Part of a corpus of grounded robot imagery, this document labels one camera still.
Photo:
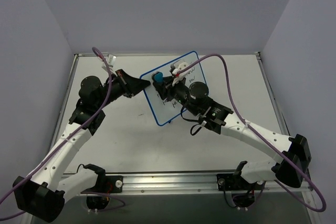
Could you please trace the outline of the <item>blue bone-shaped eraser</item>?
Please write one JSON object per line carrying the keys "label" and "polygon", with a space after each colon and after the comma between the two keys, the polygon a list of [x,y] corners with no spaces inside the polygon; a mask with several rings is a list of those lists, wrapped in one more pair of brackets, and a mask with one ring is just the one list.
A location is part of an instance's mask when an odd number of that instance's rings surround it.
{"label": "blue bone-shaped eraser", "polygon": [[162,83],[163,82],[163,73],[162,72],[155,72],[153,75],[152,75],[152,79],[154,82],[158,82],[158,83]]}

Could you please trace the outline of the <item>blue framed whiteboard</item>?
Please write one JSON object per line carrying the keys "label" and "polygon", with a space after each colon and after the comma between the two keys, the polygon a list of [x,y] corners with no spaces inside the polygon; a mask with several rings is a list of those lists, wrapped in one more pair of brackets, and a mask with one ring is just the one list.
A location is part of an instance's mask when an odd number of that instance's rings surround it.
{"label": "blue framed whiteboard", "polygon": [[174,69],[180,70],[199,59],[195,51],[169,59],[166,63],[140,75],[140,79],[147,80],[151,85],[144,90],[150,110],[158,126],[164,126],[180,116],[181,100],[187,99],[189,86],[194,82],[206,83],[202,66],[198,63],[183,73],[183,79],[173,84]]}

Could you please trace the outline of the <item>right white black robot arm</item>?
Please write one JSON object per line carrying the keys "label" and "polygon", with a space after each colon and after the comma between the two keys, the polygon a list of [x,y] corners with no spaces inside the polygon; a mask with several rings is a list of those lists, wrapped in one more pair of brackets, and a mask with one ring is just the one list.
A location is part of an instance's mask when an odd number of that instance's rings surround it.
{"label": "right white black robot arm", "polygon": [[273,180],[292,188],[301,186],[311,161],[304,136],[278,134],[243,119],[210,98],[208,86],[203,82],[186,86],[185,80],[174,83],[173,77],[164,77],[161,72],[154,73],[152,80],[158,96],[163,101],[178,102],[181,112],[187,110],[195,117],[189,121],[199,129],[235,138],[269,156],[265,162],[240,162],[233,175],[236,187],[244,189],[256,182]]}

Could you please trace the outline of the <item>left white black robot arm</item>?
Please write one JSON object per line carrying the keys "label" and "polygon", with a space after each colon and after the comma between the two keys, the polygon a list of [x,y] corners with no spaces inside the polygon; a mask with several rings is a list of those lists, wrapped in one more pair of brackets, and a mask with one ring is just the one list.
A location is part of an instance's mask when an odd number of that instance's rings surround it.
{"label": "left white black robot arm", "polygon": [[122,69],[109,75],[105,83],[96,76],[84,78],[76,109],[55,146],[26,178],[19,176],[14,181],[18,208],[50,223],[71,198],[87,189],[103,192],[107,187],[106,171],[99,166],[88,164],[66,179],[62,176],[78,151],[102,124],[105,118],[103,108],[121,96],[131,98],[137,95],[150,84]]}

